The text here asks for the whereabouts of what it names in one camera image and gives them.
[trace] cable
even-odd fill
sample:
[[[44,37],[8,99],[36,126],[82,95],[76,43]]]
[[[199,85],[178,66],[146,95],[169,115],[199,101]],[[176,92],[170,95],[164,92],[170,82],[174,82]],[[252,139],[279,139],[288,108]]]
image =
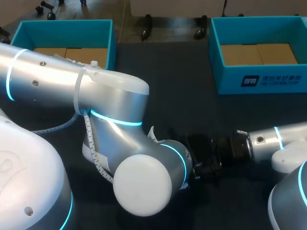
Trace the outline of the cable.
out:
[[[96,169],[99,171],[99,173],[107,181],[113,183],[113,177],[111,175],[109,175],[105,171],[105,169],[101,166],[101,164],[100,164],[100,161],[99,161],[99,158],[97,156],[96,149],[95,149],[91,121],[90,121],[90,118],[89,118],[89,116],[87,114],[87,111],[85,109],[83,109],[82,115],[84,116],[87,140],[88,140],[88,144],[89,144],[89,147],[90,147],[91,155],[92,155],[92,158],[93,158],[93,161],[94,161],[94,165],[95,165]],[[57,127],[53,127],[53,128],[43,129],[43,130],[32,131],[32,132],[37,134],[37,135],[55,132],[55,131],[58,131],[58,130],[61,130],[61,129],[64,129],[64,128],[70,126],[77,119],[77,117],[78,117],[78,114],[75,113],[72,116],[72,118],[68,122],[64,123],[63,125],[60,125],[60,126],[57,126]]]
[[[99,162],[99,158],[97,156],[96,153],[96,149],[95,149],[95,144],[94,144],[94,139],[93,139],[93,132],[92,132],[92,126],[91,126],[91,121],[90,118],[87,114],[87,111],[84,109],[82,111],[82,114],[84,116],[84,121],[85,121],[85,127],[86,127],[86,134],[87,134],[87,140],[88,140],[88,144],[90,147],[90,151],[91,151],[91,155],[94,161],[94,165],[96,166],[96,169],[99,171],[99,173],[109,182],[113,183],[113,177],[110,176],[105,170],[104,168],[101,166],[100,162]]]
[[[60,126],[56,126],[56,127],[53,127],[53,128],[47,128],[47,129],[43,129],[43,130],[32,131],[32,132],[37,134],[37,135],[41,135],[41,134],[45,134],[45,133],[52,133],[52,132],[55,132],[55,131],[58,131],[58,130],[61,130],[61,129],[64,129],[64,128],[70,126],[72,123],[75,122],[77,117],[78,117],[78,114],[75,113],[68,122],[66,122],[66,123],[64,123]]]

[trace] screw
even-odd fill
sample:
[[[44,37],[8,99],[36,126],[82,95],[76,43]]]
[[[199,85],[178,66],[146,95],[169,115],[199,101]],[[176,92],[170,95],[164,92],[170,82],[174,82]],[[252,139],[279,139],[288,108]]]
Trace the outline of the screw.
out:
[[[258,142],[263,142],[263,141],[264,141],[264,138],[263,138],[263,137],[257,137],[257,141],[258,141]]]
[[[38,81],[34,80],[34,81],[32,82],[32,84],[33,84],[34,86],[38,86]]]

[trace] dark gray floor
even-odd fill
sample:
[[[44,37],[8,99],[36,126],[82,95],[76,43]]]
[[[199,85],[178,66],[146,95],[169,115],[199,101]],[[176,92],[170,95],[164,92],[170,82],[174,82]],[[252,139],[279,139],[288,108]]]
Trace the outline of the dark gray floor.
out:
[[[59,6],[58,0],[49,0],[55,6],[57,20],[69,19],[112,19],[118,42],[140,42],[144,19],[133,17],[130,13],[130,0],[87,0],[82,6],[79,0],[65,0]],[[16,21],[4,26],[13,36],[20,21],[46,20],[48,10],[38,16],[35,9]],[[193,41],[199,27],[191,18],[154,18],[152,35],[146,42]]]

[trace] robotic arm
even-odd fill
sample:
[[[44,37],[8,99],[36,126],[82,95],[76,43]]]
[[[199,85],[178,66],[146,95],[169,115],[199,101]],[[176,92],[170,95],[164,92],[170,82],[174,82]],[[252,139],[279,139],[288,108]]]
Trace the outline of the robotic arm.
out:
[[[220,142],[223,143],[219,145],[221,155],[229,152],[232,160],[252,160],[256,164],[271,161],[280,180],[268,201],[271,224],[274,230],[305,230],[307,122],[237,133]]]
[[[83,155],[113,183],[118,202],[134,215],[162,210],[191,172],[184,145],[156,143],[142,131],[149,86],[139,78],[0,44],[0,88],[13,101],[70,106],[84,115]]]

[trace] black caster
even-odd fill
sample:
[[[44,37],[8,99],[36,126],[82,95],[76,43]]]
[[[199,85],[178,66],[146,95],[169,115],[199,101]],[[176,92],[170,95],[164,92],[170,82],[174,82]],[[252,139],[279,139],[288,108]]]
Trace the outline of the black caster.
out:
[[[194,34],[194,38],[196,40],[202,39],[207,35],[207,20],[208,17],[203,15],[201,18],[197,19],[196,22],[200,23],[201,28],[197,30]]]
[[[50,9],[50,13],[47,14],[47,20],[55,20],[56,19],[56,15],[52,11],[54,9],[54,6],[51,6],[50,4],[46,3],[45,1],[42,1],[40,3],[40,5],[43,6],[43,7],[46,7],[47,9]]]
[[[147,14],[145,16],[144,27],[145,27],[145,29],[141,33],[141,40],[142,41],[146,40],[150,36],[150,34],[152,32],[153,18],[152,18],[152,16],[150,14]]]
[[[44,12],[44,7],[39,5],[39,6],[35,7],[35,10],[37,11],[38,15],[41,15]]]
[[[56,14],[54,12],[50,12],[47,15],[47,20],[55,20],[56,19]]]
[[[1,40],[1,43],[10,44],[11,40],[8,38],[10,33],[0,27],[0,35],[5,36],[4,39]]]
[[[5,37],[4,39],[1,40],[1,43],[10,44],[11,40],[8,37]]]

